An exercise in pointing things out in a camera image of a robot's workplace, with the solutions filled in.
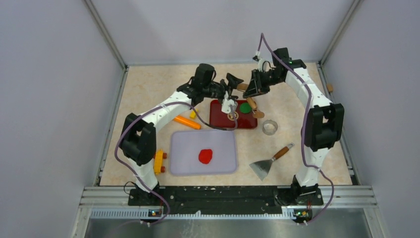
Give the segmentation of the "red dough lump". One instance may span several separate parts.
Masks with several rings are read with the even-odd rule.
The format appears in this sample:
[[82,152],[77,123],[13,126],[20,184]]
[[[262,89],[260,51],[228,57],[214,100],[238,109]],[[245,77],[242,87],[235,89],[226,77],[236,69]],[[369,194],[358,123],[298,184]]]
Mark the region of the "red dough lump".
[[213,151],[211,149],[203,149],[199,152],[198,160],[202,164],[207,165],[211,162],[212,156],[213,156]]

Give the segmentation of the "wooden dough roller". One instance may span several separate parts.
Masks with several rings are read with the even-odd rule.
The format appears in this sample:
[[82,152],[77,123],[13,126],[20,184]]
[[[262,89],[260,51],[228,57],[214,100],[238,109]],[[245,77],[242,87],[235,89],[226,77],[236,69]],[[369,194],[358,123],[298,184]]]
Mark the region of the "wooden dough roller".
[[[240,83],[240,84],[238,84],[236,89],[238,91],[245,92],[246,89],[248,88],[248,86],[249,86],[248,84]],[[254,118],[262,119],[262,118],[265,117],[265,114],[258,109],[258,106],[257,106],[256,102],[254,101],[254,99],[252,97],[246,98],[246,101],[248,102],[248,104],[250,105],[250,107],[252,109],[252,113],[253,113]]]

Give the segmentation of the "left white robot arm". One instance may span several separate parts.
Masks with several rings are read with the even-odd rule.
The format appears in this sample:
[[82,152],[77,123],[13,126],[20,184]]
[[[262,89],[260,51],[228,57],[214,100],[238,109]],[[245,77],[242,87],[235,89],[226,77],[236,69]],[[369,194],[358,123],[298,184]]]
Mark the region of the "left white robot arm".
[[118,150],[122,150],[129,159],[130,162],[124,163],[124,166],[137,179],[136,186],[141,189],[140,199],[147,205],[155,204],[159,197],[154,172],[157,133],[183,112],[194,110],[205,98],[219,100],[221,111],[225,114],[236,109],[238,98],[232,92],[244,81],[228,73],[225,79],[215,82],[215,76],[212,65],[201,63],[195,74],[162,103],[140,115],[131,113],[126,117],[114,155],[117,156]]

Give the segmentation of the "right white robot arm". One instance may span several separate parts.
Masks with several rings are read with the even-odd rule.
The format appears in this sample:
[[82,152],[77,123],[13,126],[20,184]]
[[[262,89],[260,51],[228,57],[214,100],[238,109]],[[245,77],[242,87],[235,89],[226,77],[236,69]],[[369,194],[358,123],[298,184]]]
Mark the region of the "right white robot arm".
[[271,86],[286,83],[305,107],[301,129],[303,166],[294,175],[290,197],[304,204],[318,188],[318,176],[326,155],[342,135],[344,107],[334,104],[317,87],[307,66],[300,59],[291,59],[287,48],[272,52],[273,67],[265,69],[265,60],[257,51],[253,60],[258,68],[252,70],[251,80],[243,98],[267,94]]

